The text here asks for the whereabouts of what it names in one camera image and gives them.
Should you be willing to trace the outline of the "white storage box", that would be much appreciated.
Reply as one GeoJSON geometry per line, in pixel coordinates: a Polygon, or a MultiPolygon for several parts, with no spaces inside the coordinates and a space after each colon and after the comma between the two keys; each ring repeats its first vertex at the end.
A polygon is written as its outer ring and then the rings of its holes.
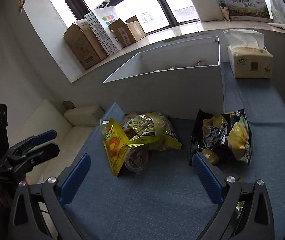
{"type": "Polygon", "coordinates": [[[201,109],[224,112],[224,81],[219,38],[180,41],[139,52],[104,80],[125,113],[160,111],[194,120],[201,109]],[[190,66],[203,60],[204,66],[190,66]]]}

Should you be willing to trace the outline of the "beige tissue pack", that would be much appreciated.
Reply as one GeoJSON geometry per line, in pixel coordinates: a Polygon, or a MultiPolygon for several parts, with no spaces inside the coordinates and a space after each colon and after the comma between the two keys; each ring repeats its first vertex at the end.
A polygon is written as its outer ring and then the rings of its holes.
{"type": "Polygon", "coordinates": [[[228,55],[236,79],[271,79],[273,55],[264,46],[264,35],[255,30],[224,31],[228,55]]]}

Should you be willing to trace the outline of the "snack packets inside box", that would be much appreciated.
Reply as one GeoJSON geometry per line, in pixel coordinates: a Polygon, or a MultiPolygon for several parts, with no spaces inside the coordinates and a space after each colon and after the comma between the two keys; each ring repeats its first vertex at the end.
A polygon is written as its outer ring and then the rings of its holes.
{"type": "MultiPolygon", "coordinates": [[[[170,67],[170,68],[165,69],[165,70],[174,70],[174,69],[188,68],[188,67],[201,67],[201,66],[204,66],[204,65],[205,65],[205,62],[203,60],[200,60],[200,61],[198,61],[195,64],[190,65],[190,66],[173,66],[173,67],[170,67]]],[[[162,72],[162,71],[165,71],[165,70],[164,69],[157,69],[154,72],[162,72]]]]}

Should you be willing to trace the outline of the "blue fabric table cover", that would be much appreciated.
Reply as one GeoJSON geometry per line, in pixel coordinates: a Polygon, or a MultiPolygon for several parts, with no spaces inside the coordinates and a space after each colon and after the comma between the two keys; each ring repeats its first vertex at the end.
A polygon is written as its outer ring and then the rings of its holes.
{"type": "MultiPolygon", "coordinates": [[[[252,132],[249,165],[226,168],[262,179],[273,209],[275,238],[285,238],[285,104],[270,80],[235,79],[224,65],[225,109],[244,109],[252,132]]],[[[91,167],[65,210],[85,239],[196,239],[215,213],[188,164],[193,120],[172,120],[181,150],[155,152],[138,173],[113,176],[99,127],[78,153],[91,167]]]]}

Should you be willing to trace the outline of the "white dotted paper bag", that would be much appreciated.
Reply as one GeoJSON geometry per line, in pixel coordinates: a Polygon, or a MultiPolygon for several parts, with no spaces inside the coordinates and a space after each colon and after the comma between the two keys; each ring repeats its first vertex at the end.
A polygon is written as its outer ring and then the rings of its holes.
{"type": "Polygon", "coordinates": [[[110,0],[105,0],[93,10],[85,14],[89,27],[94,32],[101,46],[108,56],[120,51],[123,46],[116,34],[109,28],[119,18],[113,6],[109,6],[110,0]]]}

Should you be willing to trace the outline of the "printed landscape gift box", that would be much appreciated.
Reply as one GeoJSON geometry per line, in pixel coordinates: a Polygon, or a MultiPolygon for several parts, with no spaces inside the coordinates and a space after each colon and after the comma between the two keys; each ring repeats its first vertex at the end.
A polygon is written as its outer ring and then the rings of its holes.
{"type": "Polygon", "coordinates": [[[227,21],[256,21],[271,23],[265,0],[218,0],[227,21]]]}

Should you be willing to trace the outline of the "cream white sofa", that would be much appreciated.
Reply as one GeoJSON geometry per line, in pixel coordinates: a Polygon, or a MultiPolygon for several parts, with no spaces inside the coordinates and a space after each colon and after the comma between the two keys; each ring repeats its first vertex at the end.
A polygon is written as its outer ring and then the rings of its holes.
{"type": "Polygon", "coordinates": [[[70,166],[104,114],[105,111],[98,105],[77,107],[60,113],[45,99],[10,139],[10,144],[14,145],[32,135],[52,129],[57,132],[52,142],[59,146],[59,155],[27,173],[31,184],[57,177],[70,166]]]}

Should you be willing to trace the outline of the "large brown cardboard box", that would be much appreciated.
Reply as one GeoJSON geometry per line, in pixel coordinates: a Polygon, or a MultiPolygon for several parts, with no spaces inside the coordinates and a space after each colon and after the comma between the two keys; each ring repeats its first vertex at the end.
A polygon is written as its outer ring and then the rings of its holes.
{"type": "Polygon", "coordinates": [[[86,19],[70,25],[63,37],[85,70],[108,56],[86,19]]]}

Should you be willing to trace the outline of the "yellow-green chip bag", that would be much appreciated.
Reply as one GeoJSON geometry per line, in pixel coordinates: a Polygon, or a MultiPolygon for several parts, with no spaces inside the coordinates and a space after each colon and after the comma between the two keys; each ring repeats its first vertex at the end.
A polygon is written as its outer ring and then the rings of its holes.
{"type": "Polygon", "coordinates": [[[129,148],[144,150],[179,150],[181,143],[167,119],[161,112],[127,116],[122,128],[129,138],[129,148]]]}

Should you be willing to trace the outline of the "white box on sill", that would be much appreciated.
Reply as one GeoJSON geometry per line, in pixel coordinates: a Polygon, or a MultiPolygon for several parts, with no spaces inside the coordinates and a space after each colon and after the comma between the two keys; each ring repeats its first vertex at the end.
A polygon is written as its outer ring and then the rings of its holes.
{"type": "Polygon", "coordinates": [[[200,22],[222,21],[224,16],[218,0],[191,0],[200,22]]]}

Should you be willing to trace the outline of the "black potato chip bag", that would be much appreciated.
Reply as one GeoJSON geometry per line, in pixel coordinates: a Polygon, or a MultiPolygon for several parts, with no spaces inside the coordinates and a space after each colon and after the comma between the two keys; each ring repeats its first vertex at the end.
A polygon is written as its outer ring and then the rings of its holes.
{"type": "Polygon", "coordinates": [[[244,109],[213,115],[198,111],[191,134],[189,165],[195,153],[212,165],[250,163],[251,130],[244,109]]]}

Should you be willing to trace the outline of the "clear jelly cup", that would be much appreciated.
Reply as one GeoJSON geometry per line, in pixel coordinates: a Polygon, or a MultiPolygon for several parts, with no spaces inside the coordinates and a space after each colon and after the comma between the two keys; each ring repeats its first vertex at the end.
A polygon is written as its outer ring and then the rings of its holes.
{"type": "Polygon", "coordinates": [[[129,148],[124,164],[126,169],[132,172],[142,171],[148,164],[149,155],[146,150],[141,148],[129,148]]]}

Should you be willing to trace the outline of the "small open cardboard box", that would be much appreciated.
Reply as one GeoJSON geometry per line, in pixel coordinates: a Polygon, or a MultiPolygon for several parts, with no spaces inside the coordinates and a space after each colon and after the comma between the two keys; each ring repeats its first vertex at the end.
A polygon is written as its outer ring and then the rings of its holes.
{"type": "Polygon", "coordinates": [[[147,36],[136,15],[125,22],[118,19],[108,28],[115,34],[123,47],[130,46],[147,36]]]}

